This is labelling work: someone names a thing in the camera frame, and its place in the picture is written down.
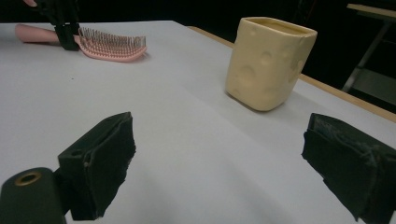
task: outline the white table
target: white table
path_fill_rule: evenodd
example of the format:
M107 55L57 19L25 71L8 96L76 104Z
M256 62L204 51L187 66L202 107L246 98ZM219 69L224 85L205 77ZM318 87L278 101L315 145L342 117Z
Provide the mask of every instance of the white table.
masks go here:
M117 197L103 218L67 214L68 223L354 224L301 156L311 113L396 147L394 122L301 80L275 110L247 109L224 90L232 49L173 21L81 24L146 35L148 52L134 63L22 44L14 25L0 24L1 183L55 170L57 156L108 116L134 117L137 152Z

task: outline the hairbrush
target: hairbrush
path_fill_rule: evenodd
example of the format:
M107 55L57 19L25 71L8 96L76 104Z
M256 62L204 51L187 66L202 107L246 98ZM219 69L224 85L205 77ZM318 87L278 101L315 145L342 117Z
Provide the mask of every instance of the hairbrush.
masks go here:
M56 32L17 24L15 35L24 43L60 42ZM145 36L121 36L106 34L90 28L78 28L75 42L88 57L119 63L128 63L146 52Z

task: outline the wooden table edge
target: wooden table edge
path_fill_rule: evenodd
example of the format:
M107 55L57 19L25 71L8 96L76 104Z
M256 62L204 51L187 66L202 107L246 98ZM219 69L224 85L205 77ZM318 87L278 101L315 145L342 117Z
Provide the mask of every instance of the wooden table edge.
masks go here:
M193 31L200 33L201 35L205 35L207 37L210 37L210 38L220 42L223 45L226 45L226 46L228 46L230 48L233 47L233 43L228 41L228 40L225 40L225 39L223 39L221 37L218 37L216 35L212 35L209 32L207 32L205 30L202 30L202 29L200 29L198 27L195 27L195 26L188 26L188 27L190 29L192 29ZM363 109L365 109L367 111L370 111L371 113L376 114L376 115L378 115L378 116L380 116L380 117L382 117L384 119L388 119L390 121L396 122L396 114L394 114L394 113L392 113L392 112L390 112L390 111L388 111L386 109L383 109L383 108L381 108L379 106L376 106L376 105L372 105L372 104L370 104L370 103L368 103L366 101L363 101L362 99L359 99L358 97L355 97L355 96L352 96L350 94L347 94L344 91L337 90L334 87L331 87L331 86L329 86L327 84L319 82L319 81L313 79L312 77L308 77L308 76L306 76L304 74L300 74L299 79L304 81L304 82L307 82L307 83L309 83L309 84L311 84L311 85L313 85L313 86L315 86L315 87L317 87L317 88L319 88L319 89L321 89L323 91L326 91L326 92L330 93L331 95L334 95L334 96L336 96L336 97L338 97L340 99L343 99L343 100L345 100L347 102L350 102L353 105L357 105L357 106L359 106L359 107L361 107L361 108L363 108Z

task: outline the dimple on cup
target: dimple on cup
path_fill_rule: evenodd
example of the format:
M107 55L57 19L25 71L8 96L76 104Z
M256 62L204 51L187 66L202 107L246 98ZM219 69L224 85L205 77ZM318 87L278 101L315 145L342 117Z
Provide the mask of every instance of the dimple on cup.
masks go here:
M281 105L289 98L317 35L315 30L273 18L242 18L226 91L255 110Z

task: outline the hairbrush handle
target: hairbrush handle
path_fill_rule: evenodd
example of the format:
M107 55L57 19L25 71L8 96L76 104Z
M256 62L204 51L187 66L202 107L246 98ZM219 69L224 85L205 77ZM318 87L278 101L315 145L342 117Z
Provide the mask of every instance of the hairbrush handle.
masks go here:
M24 24L15 26L15 35L22 42L59 42L55 31Z

